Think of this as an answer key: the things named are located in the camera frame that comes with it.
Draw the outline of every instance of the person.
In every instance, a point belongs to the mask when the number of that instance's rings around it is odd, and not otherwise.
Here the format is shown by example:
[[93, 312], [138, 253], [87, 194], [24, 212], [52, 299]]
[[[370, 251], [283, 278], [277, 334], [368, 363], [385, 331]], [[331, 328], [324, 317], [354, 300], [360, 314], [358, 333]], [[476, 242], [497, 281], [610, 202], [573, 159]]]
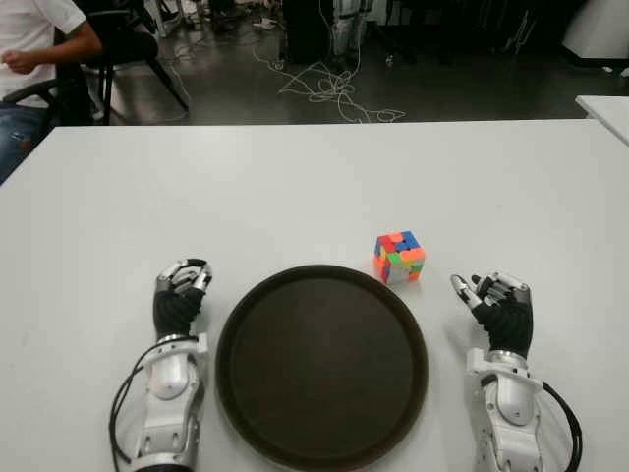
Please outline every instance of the person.
[[347, 59], [351, 68], [358, 65], [359, 52], [365, 34], [367, 21], [372, 12], [373, 0], [335, 0], [334, 20], [331, 25], [332, 62], [341, 65]]
[[[56, 65], [102, 50], [85, 14], [72, 0], [0, 0], [0, 185], [43, 138], [47, 104], [29, 97], [17, 105], [2, 97], [52, 80]], [[54, 45], [55, 29], [68, 39]]]

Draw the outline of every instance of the equipment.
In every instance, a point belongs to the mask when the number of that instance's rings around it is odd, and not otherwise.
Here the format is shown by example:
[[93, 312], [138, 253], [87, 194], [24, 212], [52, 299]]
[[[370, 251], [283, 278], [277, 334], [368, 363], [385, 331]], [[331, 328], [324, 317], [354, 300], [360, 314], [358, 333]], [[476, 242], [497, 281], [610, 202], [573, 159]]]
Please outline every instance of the equipment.
[[479, 470], [543, 472], [538, 443], [540, 407], [535, 394], [546, 390], [564, 410], [572, 434], [572, 456], [566, 472], [579, 468], [581, 428], [568, 404], [545, 382], [531, 375], [527, 355], [533, 338], [533, 306], [527, 284], [502, 272], [472, 281], [450, 277], [457, 295], [489, 334], [489, 353], [472, 349], [468, 373], [479, 382], [475, 397], [484, 403], [479, 424]]
[[291, 62], [315, 62], [330, 53], [356, 54], [367, 31], [373, 0], [284, 0]]
[[[118, 458], [134, 472], [192, 471], [197, 460], [200, 416], [205, 392], [207, 339], [190, 335], [191, 322], [212, 279], [205, 261], [178, 261], [157, 276], [153, 322], [157, 343], [146, 350], [114, 398], [109, 417], [109, 439]], [[133, 378], [148, 374], [146, 416], [133, 456], [118, 445], [116, 420]]]

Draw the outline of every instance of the white shirt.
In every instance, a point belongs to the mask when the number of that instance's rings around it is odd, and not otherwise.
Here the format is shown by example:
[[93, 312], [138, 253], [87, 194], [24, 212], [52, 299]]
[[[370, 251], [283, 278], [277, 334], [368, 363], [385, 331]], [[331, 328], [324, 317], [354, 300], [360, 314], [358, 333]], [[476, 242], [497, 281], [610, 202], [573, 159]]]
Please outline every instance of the white shirt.
[[[33, 51], [54, 43], [55, 28], [70, 34], [86, 16], [72, 0], [0, 0], [0, 56], [9, 50]], [[54, 65], [37, 66], [30, 74], [16, 74], [0, 64], [0, 100], [24, 87], [56, 78]], [[46, 107], [39, 97], [27, 98], [23, 106]]]

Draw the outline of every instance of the jeans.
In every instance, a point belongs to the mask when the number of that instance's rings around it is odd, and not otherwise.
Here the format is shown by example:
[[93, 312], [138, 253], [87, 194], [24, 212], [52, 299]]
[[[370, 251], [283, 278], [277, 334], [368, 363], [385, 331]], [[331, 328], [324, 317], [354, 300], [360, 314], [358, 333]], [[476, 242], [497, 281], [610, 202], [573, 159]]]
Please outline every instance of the jeans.
[[43, 138], [46, 109], [0, 103], [0, 185]]

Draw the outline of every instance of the white table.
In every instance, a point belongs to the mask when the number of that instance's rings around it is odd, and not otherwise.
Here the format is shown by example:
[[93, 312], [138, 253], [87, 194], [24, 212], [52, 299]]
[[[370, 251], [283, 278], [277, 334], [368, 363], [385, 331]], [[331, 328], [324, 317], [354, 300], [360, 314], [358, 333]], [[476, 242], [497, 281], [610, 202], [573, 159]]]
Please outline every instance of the white table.
[[[370, 470], [473, 470], [464, 356], [486, 338], [448, 277], [496, 267], [534, 288], [530, 361], [582, 422], [582, 470], [622, 470], [628, 154], [593, 120], [57, 129], [0, 188], [3, 470], [112, 470], [110, 402], [153, 341], [153, 278], [172, 261], [212, 262], [213, 352], [267, 276], [371, 271], [375, 237], [405, 229], [429, 254], [421, 284], [394, 289], [424, 333], [429, 391], [416, 427]], [[543, 400], [546, 472], [563, 470], [567, 426]], [[138, 405], [123, 413], [127, 451]], [[198, 470], [279, 470], [233, 431], [213, 388]]]
[[629, 146], [629, 96], [579, 95], [577, 103]]

